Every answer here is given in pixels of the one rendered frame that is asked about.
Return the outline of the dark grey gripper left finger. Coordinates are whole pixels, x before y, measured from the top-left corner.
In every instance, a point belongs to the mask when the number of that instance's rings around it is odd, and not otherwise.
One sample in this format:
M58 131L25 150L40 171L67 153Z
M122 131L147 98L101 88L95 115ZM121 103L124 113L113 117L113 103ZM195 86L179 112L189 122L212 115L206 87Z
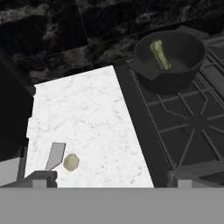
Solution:
M32 174L26 178L23 178L22 180L6 185L1 185L1 188L57 188L57 177L58 173L56 171L34 171Z

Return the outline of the pale yellow garlic bulb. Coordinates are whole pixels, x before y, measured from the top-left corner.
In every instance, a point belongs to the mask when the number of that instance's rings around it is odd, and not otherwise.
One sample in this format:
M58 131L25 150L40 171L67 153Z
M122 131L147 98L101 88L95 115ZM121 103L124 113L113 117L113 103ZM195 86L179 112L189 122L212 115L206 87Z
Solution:
M78 168L79 162L80 160L75 154L69 154L64 159L63 166L66 170L68 170L69 172L72 172Z

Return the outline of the black cooking pot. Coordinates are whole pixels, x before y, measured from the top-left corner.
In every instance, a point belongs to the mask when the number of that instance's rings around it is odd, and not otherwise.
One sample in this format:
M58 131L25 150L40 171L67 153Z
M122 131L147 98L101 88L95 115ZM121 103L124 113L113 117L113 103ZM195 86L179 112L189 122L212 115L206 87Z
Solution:
M200 70L207 56L204 43L207 37L206 32L183 25L176 30L153 32L137 42L134 59L127 66L148 91L176 94L187 88ZM151 53L150 44L157 39L163 42L171 71L162 71Z

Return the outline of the green cucumber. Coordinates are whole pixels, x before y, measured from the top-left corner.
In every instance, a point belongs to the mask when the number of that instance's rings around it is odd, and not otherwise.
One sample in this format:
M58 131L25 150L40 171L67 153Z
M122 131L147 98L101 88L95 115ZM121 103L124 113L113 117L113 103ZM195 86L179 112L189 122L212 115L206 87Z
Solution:
M171 71L172 70L172 64L169 62L169 60L165 57L165 52L163 49L163 42L159 39L154 40L150 44L150 51L153 54L158 67L162 71Z

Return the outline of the grey spatula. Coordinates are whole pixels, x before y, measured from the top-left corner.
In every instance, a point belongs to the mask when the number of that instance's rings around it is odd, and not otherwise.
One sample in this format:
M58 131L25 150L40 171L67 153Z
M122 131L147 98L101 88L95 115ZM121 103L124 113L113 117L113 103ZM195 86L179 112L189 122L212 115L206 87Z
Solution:
M65 148L65 143L52 143L51 151L45 166L46 171L50 171L62 163Z

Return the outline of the black hob with grates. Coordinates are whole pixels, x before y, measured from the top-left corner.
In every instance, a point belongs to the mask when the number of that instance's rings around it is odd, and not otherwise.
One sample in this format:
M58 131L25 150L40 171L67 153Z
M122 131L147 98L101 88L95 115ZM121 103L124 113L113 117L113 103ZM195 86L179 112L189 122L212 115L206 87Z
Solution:
M156 187L176 169L224 170L224 37L204 40L206 58L192 83L176 94L148 91L127 63L115 73Z

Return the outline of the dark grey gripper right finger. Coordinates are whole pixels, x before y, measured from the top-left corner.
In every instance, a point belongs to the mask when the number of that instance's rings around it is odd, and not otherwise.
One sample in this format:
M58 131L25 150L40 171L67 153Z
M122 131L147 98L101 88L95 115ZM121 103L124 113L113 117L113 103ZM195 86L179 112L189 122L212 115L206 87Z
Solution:
M224 170L176 169L168 173L168 186L176 188L224 188Z

